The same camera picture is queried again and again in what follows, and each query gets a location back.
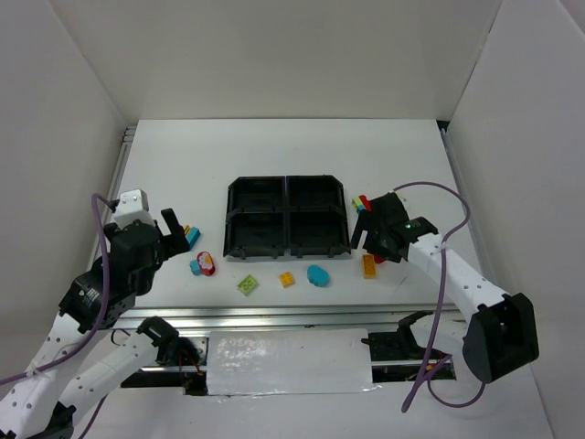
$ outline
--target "small object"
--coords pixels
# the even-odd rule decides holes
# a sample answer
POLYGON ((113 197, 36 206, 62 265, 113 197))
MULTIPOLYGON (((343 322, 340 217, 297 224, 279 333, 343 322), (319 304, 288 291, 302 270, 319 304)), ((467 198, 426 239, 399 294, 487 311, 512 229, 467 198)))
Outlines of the small object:
POLYGON ((201 269, 201 273, 205 276, 210 276, 216 272, 216 266, 211 259, 209 252, 201 252, 197 255, 197 263, 201 269))
POLYGON ((307 269, 307 279, 314 286, 323 288, 329 284, 329 273, 319 265, 310 265, 307 269))
POLYGON ((248 274, 244 280, 238 284, 238 289, 242 294, 249 295, 257 284, 258 281, 256 281, 251 274, 248 274))
POLYGON ((354 199, 352 199, 351 205, 354 207, 354 209, 356 210, 357 213, 359 213, 360 210, 366 208, 364 206, 364 203, 362 202, 362 200, 359 197, 355 197, 354 199))
POLYGON ((194 274, 195 276, 199 276, 201 274, 201 267, 199 267, 197 259, 191 261, 189 263, 189 267, 191 267, 191 273, 194 274))
POLYGON ((284 288, 288 288, 289 286, 294 284, 294 277, 291 272, 286 272, 278 276, 281 280, 281 284, 284 288))
POLYGON ((185 234, 185 237, 187 242, 189 243, 189 250, 192 250, 193 247, 195 247, 195 243, 199 239, 199 236, 201 236, 201 232, 197 227, 186 226, 186 228, 187 227, 189 228, 189 230, 185 234))
POLYGON ((365 279, 374 279, 376 275, 376 262, 373 254, 364 254, 362 256, 362 272, 365 279))
POLYGON ((369 205, 369 201, 367 200, 366 196, 365 195, 360 195, 359 196, 359 199, 362 200, 362 203, 364 204, 364 207, 366 208, 366 210, 368 212, 371 212, 372 211, 372 207, 369 205))

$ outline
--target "white table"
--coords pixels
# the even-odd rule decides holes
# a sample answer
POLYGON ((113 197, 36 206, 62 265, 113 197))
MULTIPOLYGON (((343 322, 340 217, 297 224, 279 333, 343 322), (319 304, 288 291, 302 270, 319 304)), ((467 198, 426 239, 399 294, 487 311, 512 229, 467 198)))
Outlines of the white table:
MULTIPOLYGON (((393 187, 430 180, 455 187, 452 171, 434 121, 411 120, 198 120, 140 121, 123 170, 119 191, 140 187, 151 213, 171 207, 182 224, 201 229, 195 249, 166 262, 153 290, 137 307, 308 306, 432 304, 437 286, 407 263, 378 266, 378 278, 361 273, 363 250, 351 256, 222 257, 228 185, 237 177, 322 175, 339 179, 346 190, 349 233, 356 213, 351 199, 375 198, 393 187), (217 272, 195 277, 188 263, 198 252, 212 254, 217 272), (331 275, 326 288, 306 279, 317 263, 331 275), (278 275, 291 272, 296 285, 282 288, 278 275), (238 283, 253 275, 259 286, 248 296, 238 283)), ((463 217, 459 201, 436 188, 400 192, 411 216, 425 216, 442 232, 463 217)), ((478 266, 468 230, 452 247, 478 266)))

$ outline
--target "red object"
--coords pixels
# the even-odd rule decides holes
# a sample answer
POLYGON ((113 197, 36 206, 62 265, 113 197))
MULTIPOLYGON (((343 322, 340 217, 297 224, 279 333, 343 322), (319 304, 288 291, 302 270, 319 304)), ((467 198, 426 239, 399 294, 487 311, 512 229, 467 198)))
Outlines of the red object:
POLYGON ((361 199, 362 200, 362 203, 364 203, 364 207, 366 208, 366 210, 368 212, 371 212, 372 211, 372 207, 369 205, 369 201, 367 201, 366 196, 365 195, 360 195, 359 196, 359 199, 361 199))
POLYGON ((216 272, 216 265, 213 263, 213 259, 209 252, 201 252, 197 255, 197 263, 201 269, 201 273, 205 276, 210 276, 216 272))

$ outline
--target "yellow block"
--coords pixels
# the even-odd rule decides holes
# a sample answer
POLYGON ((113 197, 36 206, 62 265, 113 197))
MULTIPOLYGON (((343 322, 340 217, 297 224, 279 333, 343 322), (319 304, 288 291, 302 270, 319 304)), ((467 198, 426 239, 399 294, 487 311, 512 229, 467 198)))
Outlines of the yellow block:
POLYGON ((366 279, 373 279, 376 275, 376 262, 373 254, 364 254, 362 256, 362 271, 366 279))
POLYGON ((281 280, 281 284, 284 288, 287 288, 294 284, 294 278, 290 272, 283 273, 278 277, 281 280))

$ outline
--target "teal object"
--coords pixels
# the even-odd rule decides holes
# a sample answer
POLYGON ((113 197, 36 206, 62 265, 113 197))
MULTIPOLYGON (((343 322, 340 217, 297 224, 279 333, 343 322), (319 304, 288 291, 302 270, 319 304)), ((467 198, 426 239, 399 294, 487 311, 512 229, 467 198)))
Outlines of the teal object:
POLYGON ((195 247, 195 243, 201 236, 201 232, 197 227, 192 227, 189 233, 186 235, 186 240, 189 243, 189 250, 192 250, 195 247))
POLYGON ((329 284, 329 273, 326 272, 319 265, 310 265, 307 268, 307 279, 314 286, 323 288, 329 284))
POLYGON ((191 273, 194 274, 195 276, 199 276, 201 274, 201 267, 199 267, 197 259, 191 261, 189 263, 189 267, 191 267, 191 273))

